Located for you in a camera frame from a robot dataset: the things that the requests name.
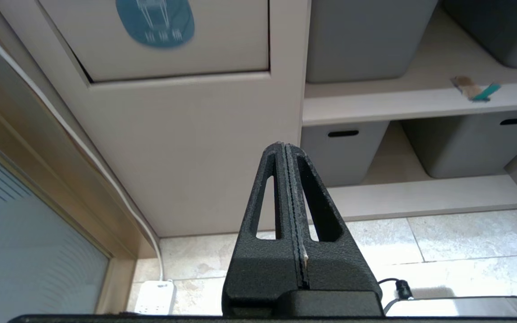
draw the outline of frosted glass door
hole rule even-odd
[[[0,165],[0,323],[92,314],[109,260]]]

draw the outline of sticker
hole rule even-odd
[[[119,18],[129,36],[160,48],[183,45],[195,33],[187,0],[117,0]]]

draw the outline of black cable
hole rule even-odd
[[[382,284],[382,283],[385,283],[385,282],[397,282],[399,279],[398,278],[386,278],[386,279],[383,279],[383,280],[380,280],[378,282],[378,284]]]

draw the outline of bin handle hole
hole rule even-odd
[[[500,125],[501,126],[505,126],[505,125],[517,125],[517,118],[516,119],[506,119],[502,122],[500,122]]]
[[[347,131],[331,131],[329,132],[329,137],[350,137],[351,135],[359,134],[358,130],[347,130]]]

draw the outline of floor tile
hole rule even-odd
[[[133,282],[146,282],[147,280],[158,280],[158,278],[159,268],[157,258],[137,260]]]
[[[175,280],[174,315],[222,315],[224,278]]]
[[[517,256],[372,266],[377,280],[408,281],[415,298],[517,296]],[[385,306],[395,297],[394,282],[381,285]]]
[[[408,218],[428,261],[517,255],[517,210]]]
[[[165,279],[224,277],[236,234],[161,239]]]
[[[369,265],[423,261],[404,218],[348,222],[346,226]]]
[[[135,311],[135,304],[139,297],[142,283],[133,283],[131,285],[131,292],[129,293],[129,300],[127,301],[127,311]]]

